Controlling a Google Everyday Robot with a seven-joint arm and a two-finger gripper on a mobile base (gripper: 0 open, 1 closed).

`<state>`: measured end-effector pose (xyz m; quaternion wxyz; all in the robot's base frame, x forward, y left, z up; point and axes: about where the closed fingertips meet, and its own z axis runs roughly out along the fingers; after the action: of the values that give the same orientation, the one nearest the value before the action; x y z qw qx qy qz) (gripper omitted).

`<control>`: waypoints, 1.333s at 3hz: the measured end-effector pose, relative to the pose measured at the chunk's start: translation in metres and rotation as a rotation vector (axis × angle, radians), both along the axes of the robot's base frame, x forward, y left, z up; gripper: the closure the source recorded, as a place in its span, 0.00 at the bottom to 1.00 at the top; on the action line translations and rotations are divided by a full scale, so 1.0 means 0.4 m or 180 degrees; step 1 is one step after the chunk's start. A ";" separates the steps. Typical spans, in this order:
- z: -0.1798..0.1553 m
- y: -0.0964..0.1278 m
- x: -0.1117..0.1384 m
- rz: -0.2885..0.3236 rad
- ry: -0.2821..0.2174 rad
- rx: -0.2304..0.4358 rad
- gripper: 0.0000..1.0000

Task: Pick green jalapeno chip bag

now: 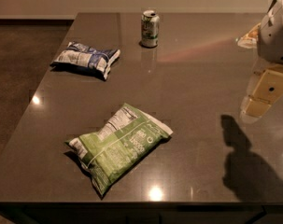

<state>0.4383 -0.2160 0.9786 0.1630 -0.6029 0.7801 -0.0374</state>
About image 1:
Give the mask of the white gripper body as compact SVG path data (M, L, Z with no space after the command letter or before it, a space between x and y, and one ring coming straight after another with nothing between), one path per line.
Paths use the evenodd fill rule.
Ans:
M263 17L258 53L269 63L283 64L283 4L275 4Z

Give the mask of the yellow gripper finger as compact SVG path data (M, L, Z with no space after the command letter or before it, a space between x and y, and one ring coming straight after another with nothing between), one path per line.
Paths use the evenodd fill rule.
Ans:
M254 118L260 118L271 107L268 101L253 96L246 96L242 102L242 112Z
M283 65L267 68L259 78L252 96L266 104L274 104L283 95Z

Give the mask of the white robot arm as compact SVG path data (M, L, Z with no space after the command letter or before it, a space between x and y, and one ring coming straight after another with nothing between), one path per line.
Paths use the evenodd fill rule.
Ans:
M260 119L283 95L283 0L273 0L262 21L243 35L237 45L257 50L240 117Z

